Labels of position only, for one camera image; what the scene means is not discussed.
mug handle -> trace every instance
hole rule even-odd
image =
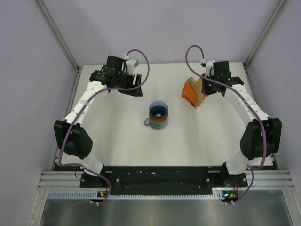
[[[145,126],[150,126],[151,125],[151,119],[150,118],[147,118],[144,120],[144,125]]]

white wall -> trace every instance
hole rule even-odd
[[[33,0],[0,1],[0,225],[26,225],[75,72]]]
[[[283,128],[278,160],[301,198],[301,1],[289,0],[250,65],[261,107]]]
[[[184,62],[192,44],[207,58],[245,61],[278,0],[44,0],[79,65],[132,48],[152,63]],[[200,53],[191,51],[191,61]]]

metal frame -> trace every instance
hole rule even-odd
[[[43,172],[38,185],[34,205],[30,214],[28,225],[39,226],[46,199],[101,199],[95,198],[96,192],[106,191],[106,188],[80,188],[80,177],[83,172],[57,171]],[[248,183],[251,181],[251,173],[246,172]],[[212,188],[213,195],[192,195],[192,196],[138,196],[121,195],[112,196],[111,199],[182,199],[182,200],[205,200],[222,199],[221,191],[233,190],[233,188]],[[251,190],[282,190],[284,198],[294,225],[301,223],[301,208],[291,175],[287,170],[265,170],[254,172],[254,183]]]
[[[253,58],[255,57],[256,53],[258,52],[258,50],[260,49],[260,47],[262,46],[264,40],[267,38],[271,28],[273,27],[273,25],[275,24],[276,20],[279,18],[281,12],[283,11],[283,9],[285,8],[286,4],[287,4],[288,0],[280,0],[278,5],[276,6],[276,9],[274,10],[271,18],[269,19],[267,25],[265,26],[265,28],[263,29],[261,36],[259,37],[259,39],[257,40],[254,48],[252,49],[250,55],[248,56],[245,65],[249,66],[251,61],[253,60]]]
[[[49,28],[51,30],[51,32],[53,33],[57,43],[60,45],[62,51],[64,52],[64,54],[66,55],[66,57],[68,58],[68,60],[70,61],[71,65],[73,66],[73,68],[75,69],[75,71],[79,70],[79,66],[76,63],[72,53],[70,52],[65,40],[63,39],[60,31],[58,30],[54,20],[52,19],[45,3],[43,2],[43,0],[34,0],[38,6],[38,8],[40,9],[42,15],[44,16],[47,24],[49,25]]]
[[[68,106],[65,111],[65,115],[71,110],[77,85],[79,82],[79,77],[80,77],[80,71],[79,71],[79,66],[76,63],[72,53],[70,52],[66,42],[64,41],[60,31],[58,30],[56,24],[54,23],[54,20],[52,19],[45,3],[43,0],[34,0],[40,9],[42,15],[44,16],[47,24],[49,25],[50,30],[52,31],[54,37],[56,38],[58,44],[60,45],[62,51],[70,61],[71,65],[76,71],[76,76],[73,82],[73,87],[72,91],[69,97],[68,101]],[[283,11],[283,9],[286,6],[286,3],[288,0],[280,0],[276,9],[274,10],[270,20],[268,21],[267,25],[265,26],[261,36],[256,42],[256,45],[252,49],[250,55],[248,56],[245,65],[245,71],[247,78],[249,80],[251,92],[253,94],[253,97],[257,103],[259,102],[259,99],[256,96],[256,92],[253,89],[253,81],[250,79],[250,76],[247,71],[247,67],[255,57],[256,53],[262,46],[264,40],[268,36],[271,28],[275,24],[277,18]],[[55,160],[57,158],[57,155],[59,154],[59,150],[56,149],[56,153],[53,159],[53,164],[51,165],[51,169],[53,168],[55,164]],[[80,188],[80,179],[75,177],[75,173],[78,176],[81,176],[83,172],[43,172],[40,178],[40,182],[38,185],[38,189],[36,192],[36,196],[34,199],[32,211],[29,215],[29,221],[28,225],[30,226],[39,226],[40,221],[42,218],[43,210],[46,204],[46,199],[53,198],[49,194],[58,194],[57,192],[63,191],[67,192],[68,194],[92,194],[95,195],[95,192],[101,192],[105,191],[105,188]],[[273,170],[273,171],[256,171],[254,172],[255,177],[254,177],[254,183],[251,188],[251,190],[282,190],[285,198],[285,202],[287,204],[288,211],[290,213],[292,222],[294,225],[301,225],[301,205],[299,203],[299,199],[297,197],[296,191],[294,189],[294,185],[291,179],[291,176],[289,174],[289,171],[285,170]],[[246,172],[246,178],[248,183],[250,183],[251,180],[251,174],[250,172]],[[219,192],[224,190],[231,190],[232,188],[213,188],[213,193],[217,194],[217,197]],[[131,196],[131,197],[111,197],[112,199],[149,199],[150,197],[142,197],[142,196]],[[171,199],[179,199],[181,197],[165,197],[165,198],[171,198]],[[203,199],[204,197],[183,197],[183,199]]]

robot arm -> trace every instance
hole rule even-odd
[[[138,60],[128,59],[127,55],[125,59],[108,56],[106,65],[104,65],[101,70],[96,70],[91,74],[87,88],[74,109],[63,119],[63,121],[57,120],[54,124],[56,142],[59,149],[61,149],[68,128],[78,116],[78,112],[80,112],[82,107],[87,105],[85,110],[81,113],[81,116],[74,123],[71,133],[68,136],[62,156],[63,164],[79,163],[93,172],[101,172],[103,164],[94,157],[92,152],[93,141],[85,131],[85,128],[87,127],[89,120],[93,118],[96,107],[110,91],[104,91],[98,94],[89,103],[87,103],[87,100],[94,93],[105,88],[133,88],[140,85],[141,75],[135,75],[135,68],[138,65]],[[131,91],[119,90],[119,92],[134,97],[141,97],[143,95],[141,88]]]
[[[279,118],[272,119],[259,108],[256,102],[248,94],[244,83],[239,77],[231,76],[228,61],[207,61],[206,74],[209,74],[207,77],[210,79],[231,86],[245,99],[245,101],[243,101],[232,90],[203,79],[202,92],[206,95],[220,92],[236,109],[246,128],[240,140],[240,150],[222,165],[222,174],[224,179],[226,179],[229,175],[244,173],[248,165],[252,166],[255,159],[262,157],[263,155],[262,131],[257,119],[250,112],[247,105],[254,109],[264,125],[267,141],[266,156],[276,153],[279,149],[282,123]]]

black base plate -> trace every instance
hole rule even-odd
[[[212,194],[208,178],[219,178],[220,167],[104,167],[101,175],[112,185],[112,195],[198,195]],[[100,177],[82,174],[80,187],[106,187]],[[214,187],[225,187],[215,182]],[[238,187],[247,187],[242,178]]]
[[[74,171],[74,172],[81,172],[84,171],[83,169],[81,169],[79,166],[59,166],[57,164],[55,164],[53,171],[55,172],[66,172],[66,171]]]

